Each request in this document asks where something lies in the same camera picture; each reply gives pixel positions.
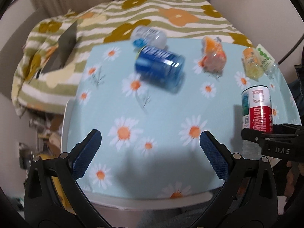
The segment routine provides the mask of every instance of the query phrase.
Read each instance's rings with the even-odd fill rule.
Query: wall
[[[33,12],[30,0],[17,0],[7,9],[0,20],[0,49]],[[0,186],[5,194],[21,196],[24,193],[25,171],[19,167],[18,142],[34,145],[35,140],[36,133],[28,127],[28,117],[19,119],[11,101],[0,94]]]
[[[279,61],[304,33],[304,23],[289,0],[211,0],[214,7],[254,45],[261,43]],[[280,65],[287,80],[296,79],[304,43]]]

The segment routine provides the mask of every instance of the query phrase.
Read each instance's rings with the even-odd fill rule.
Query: striped blanket
[[[58,47],[60,35],[75,21],[77,44],[65,67],[40,74]],[[92,47],[127,40],[139,25],[163,30],[168,37],[219,36],[224,42],[252,46],[206,0],[112,1],[80,14],[69,11],[41,21],[29,34],[13,79],[12,101],[17,114],[21,116],[27,108],[63,114],[67,101],[76,94]]]

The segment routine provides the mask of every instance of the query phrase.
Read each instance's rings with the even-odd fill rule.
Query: floral blanket
[[[77,44],[64,68],[41,74],[58,47],[60,35],[77,21]],[[206,0],[125,0],[99,4],[83,13],[45,19],[29,34],[13,79],[12,101],[19,116],[25,109],[63,114],[74,98],[93,46],[130,38],[139,25],[163,30],[168,37],[201,39],[252,46]],[[115,48],[108,56],[115,54]]]

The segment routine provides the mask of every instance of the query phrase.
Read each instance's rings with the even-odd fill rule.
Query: silver bolt
[[[40,156],[35,156],[35,157],[33,158],[33,161],[34,161],[34,162],[37,162],[39,159],[40,159]]]
[[[267,163],[268,162],[268,158],[262,157],[262,161],[265,162],[265,163]]]
[[[69,154],[64,152],[60,155],[60,158],[65,159]]]
[[[233,158],[235,158],[235,159],[240,159],[240,158],[241,158],[241,155],[239,155],[239,154],[233,154]]]

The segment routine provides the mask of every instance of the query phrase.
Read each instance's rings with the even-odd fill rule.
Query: blue bottle
[[[168,88],[178,86],[185,57],[153,46],[145,46],[138,53],[135,71],[144,78],[152,78]]]

